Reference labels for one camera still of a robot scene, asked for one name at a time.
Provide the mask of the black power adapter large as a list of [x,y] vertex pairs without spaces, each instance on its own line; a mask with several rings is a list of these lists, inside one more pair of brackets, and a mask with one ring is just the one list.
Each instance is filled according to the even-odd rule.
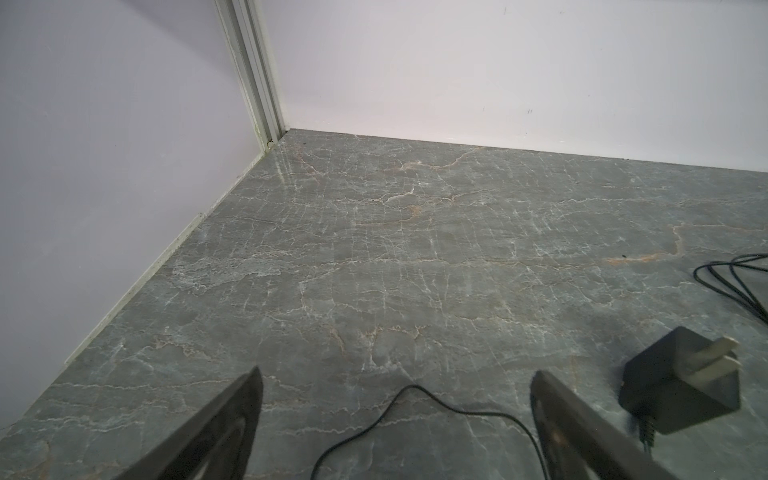
[[[709,340],[677,327],[625,364],[619,404],[637,422],[642,453],[654,460],[656,434],[675,433],[740,409],[738,345],[731,337]],[[522,431],[549,479],[537,430]]]

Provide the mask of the aluminium frame rail left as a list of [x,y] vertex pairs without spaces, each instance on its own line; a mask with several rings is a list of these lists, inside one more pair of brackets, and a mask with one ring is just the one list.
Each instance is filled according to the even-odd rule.
[[215,2],[243,91],[247,110],[263,152],[269,152],[288,130],[280,105],[277,77],[269,52],[259,2]]

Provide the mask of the black power adapter small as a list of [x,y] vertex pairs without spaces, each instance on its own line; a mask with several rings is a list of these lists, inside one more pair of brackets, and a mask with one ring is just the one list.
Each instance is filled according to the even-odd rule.
[[705,288],[725,297],[747,313],[767,324],[767,305],[747,285],[742,271],[767,273],[767,253],[737,255],[729,260],[714,260],[697,266],[693,280]]

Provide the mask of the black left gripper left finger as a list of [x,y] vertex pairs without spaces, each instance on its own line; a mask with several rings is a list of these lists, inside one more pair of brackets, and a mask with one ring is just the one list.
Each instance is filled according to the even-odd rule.
[[259,368],[242,375],[120,479],[242,479],[263,401]]

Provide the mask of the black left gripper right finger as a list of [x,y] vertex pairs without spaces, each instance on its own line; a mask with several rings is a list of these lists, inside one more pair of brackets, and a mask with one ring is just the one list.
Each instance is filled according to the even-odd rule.
[[537,371],[530,403],[549,479],[672,479],[552,373]]

